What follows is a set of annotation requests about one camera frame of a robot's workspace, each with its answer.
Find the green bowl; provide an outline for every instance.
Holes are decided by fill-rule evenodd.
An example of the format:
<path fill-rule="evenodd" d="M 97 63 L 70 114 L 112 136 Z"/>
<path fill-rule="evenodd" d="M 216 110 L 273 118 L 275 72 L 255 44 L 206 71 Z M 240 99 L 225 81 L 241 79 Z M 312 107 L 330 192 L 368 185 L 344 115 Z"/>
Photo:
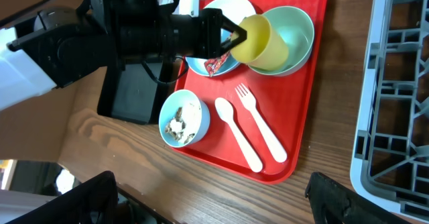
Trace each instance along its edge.
<path fill-rule="evenodd" d="M 287 76 L 299 70 L 311 55 L 314 41 L 314 25 L 310 16 L 301 9 L 282 6 L 263 14 L 274 30 L 289 47 L 289 57 L 278 70 L 262 70 L 249 66 L 252 70 L 268 76 Z"/>

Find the bowl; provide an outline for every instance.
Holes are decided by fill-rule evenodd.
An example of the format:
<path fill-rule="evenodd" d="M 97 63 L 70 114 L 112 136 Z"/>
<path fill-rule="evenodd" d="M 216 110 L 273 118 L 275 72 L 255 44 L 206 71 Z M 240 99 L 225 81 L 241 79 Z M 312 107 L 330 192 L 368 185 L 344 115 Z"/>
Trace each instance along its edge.
<path fill-rule="evenodd" d="M 176 141 L 169 133 L 165 132 L 167 124 L 174 118 L 179 107 L 185 106 L 187 103 L 192 103 L 199 106 L 201 110 L 198 130 L 195 136 L 186 144 L 181 144 Z M 207 133 L 210 125 L 210 113 L 207 105 L 201 101 L 192 91 L 179 90 L 171 94 L 164 102 L 160 112 L 159 127 L 162 139 L 173 148 L 181 148 L 189 144 L 200 141 Z"/>
<path fill-rule="evenodd" d="M 255 8 L 253 8 L 248 0 L 214 0 L 204 8 L 222 9 L 222 14 L 237 25 L 240 24 L 245 17 L 256 14 Z M 230 35 L 230 32 L 221 30 L 221 42 L 224 42 Z M 208 76 L 208 72 L 204 67 L 204 63 L 207 59 L 186 57 L 186 61 L 191 70 L 196 74 Z M 240 63 L 230 55 L 213 76 L 228 73 L 236 69 L 238 65 L 240 65 Z"/>
<path fill-rule="evenodd" d="M 263 13 L 274 30 L 288 45 L 289 56 L 277 70 L 250 69 L 268 76 L 287 76 L 299 70 L 311 55 L 314 42 L 314 24 L 302 9 L 291 6 L 276 7 Z"/>

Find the gray plastic crate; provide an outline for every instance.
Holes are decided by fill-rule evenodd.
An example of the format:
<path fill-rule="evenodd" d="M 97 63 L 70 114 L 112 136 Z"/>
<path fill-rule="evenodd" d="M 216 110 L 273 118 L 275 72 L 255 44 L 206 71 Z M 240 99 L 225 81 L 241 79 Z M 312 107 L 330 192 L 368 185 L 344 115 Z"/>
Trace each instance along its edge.
<path fill-rule="evenodd" d="M 429 222 L 429 2 L 373 0 L 351 181 Z"/>

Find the white plate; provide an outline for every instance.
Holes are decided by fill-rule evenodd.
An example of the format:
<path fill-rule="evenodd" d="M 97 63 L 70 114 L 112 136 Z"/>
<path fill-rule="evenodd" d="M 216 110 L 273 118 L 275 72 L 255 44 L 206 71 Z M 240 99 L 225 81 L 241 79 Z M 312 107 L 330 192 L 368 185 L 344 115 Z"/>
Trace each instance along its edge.
<path fill-rule="evenodd" d="M 239 25 L 244 18 L 256 14 L 255 9 L 248 0 L 214 0 L 206 8 L 211 9 L 222 9 L 222 13 L 225 17 L 230 19 L 235 24 Z M 226 30 L 221 30 L 221 41 L 224 42 L 230 35 Z M 208 72 L 204 67 L 204 63 L 207 59 L 186 57 L 186 61 L 189 67 L 201 76 L 208 76 Z M 227 58 L 222 67 L 214 74 L 215 76 L 227 73 L 238 67 L 237 62 L 231 55 Z"/>

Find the fork handle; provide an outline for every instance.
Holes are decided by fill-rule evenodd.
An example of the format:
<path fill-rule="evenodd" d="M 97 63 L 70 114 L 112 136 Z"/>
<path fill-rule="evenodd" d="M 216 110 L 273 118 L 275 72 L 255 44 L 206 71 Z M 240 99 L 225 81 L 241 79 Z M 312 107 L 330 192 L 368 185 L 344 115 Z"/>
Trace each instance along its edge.
<path fill-rule="evenodd" d="M 257 111 L 257 109 L 250 110 L 253 118 L 256 121 L 256 124 L 259 130 L 262 133 L 262 137 L 265 140 L 271 155 L 274 157 L 274 160 L 283 163 L 288 159 L 288 154 L 283 148 L 280 141 L 274 135 L 273 131 L 268 127 L 267 123 L 263 120 L 261 114 Z"/>
<path fill-rule="evenodd" d="M 259 156 L 256 154 L 255 150 L 252 148 L 252 146 L 249 144 L 247 139 L 241 133 L 240 129 L 237 127 L 237 124 L 235 124 L 234 122 L 229 123 L 229 127 L 233 131 L 235 139 L 239 143 L 241 151 L 250 169 L 256 173 L 261 172 L 263 168 L 262 161 L 259 158 Z"/>

